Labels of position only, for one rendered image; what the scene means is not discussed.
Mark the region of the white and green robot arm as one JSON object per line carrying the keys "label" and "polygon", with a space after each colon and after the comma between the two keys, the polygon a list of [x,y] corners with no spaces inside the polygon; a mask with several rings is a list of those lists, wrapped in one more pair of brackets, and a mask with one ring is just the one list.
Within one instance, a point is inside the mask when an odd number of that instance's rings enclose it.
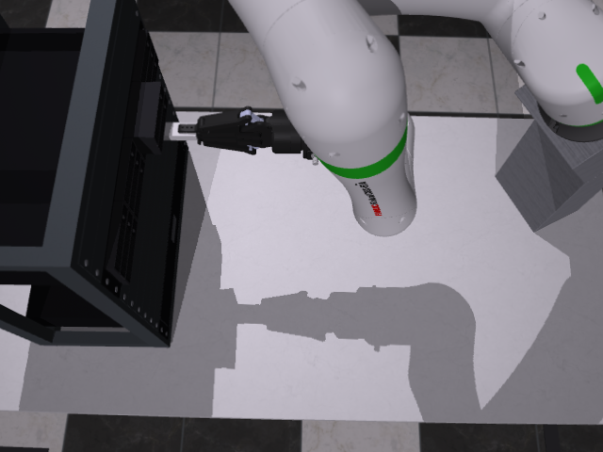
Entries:
{"label": "white and green robot arm", "polygon": [[370,234],[403,232],[417,208],[404,69],[370,16],[482,23],[555,134],[603,139],[603,10],[593,0],[228,1],[266,62],[303,158],[341,182]]}

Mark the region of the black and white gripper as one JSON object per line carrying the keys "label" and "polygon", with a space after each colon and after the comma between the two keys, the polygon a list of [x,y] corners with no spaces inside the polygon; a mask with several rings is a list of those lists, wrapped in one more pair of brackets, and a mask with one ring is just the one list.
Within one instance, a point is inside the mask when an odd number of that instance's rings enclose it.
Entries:
{"label": "black and white gripper", "polygon": [[201,116],[199,122],[166,122],[164,140],[198,140],[206,147],[256,155],[258,148],[274,153],[301,153],[301,136],[284,110],[255,115],[250,106]]}

